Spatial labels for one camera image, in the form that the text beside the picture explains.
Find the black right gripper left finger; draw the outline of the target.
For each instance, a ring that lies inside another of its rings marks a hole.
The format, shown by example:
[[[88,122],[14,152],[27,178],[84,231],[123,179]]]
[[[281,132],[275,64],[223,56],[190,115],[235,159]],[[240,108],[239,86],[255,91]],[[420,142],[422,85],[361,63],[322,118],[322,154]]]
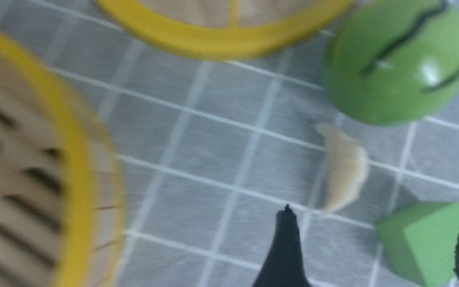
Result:
[[[286,204],[276,214],[275,234],[253,287],[310,287],[305,275],[297,216]]]

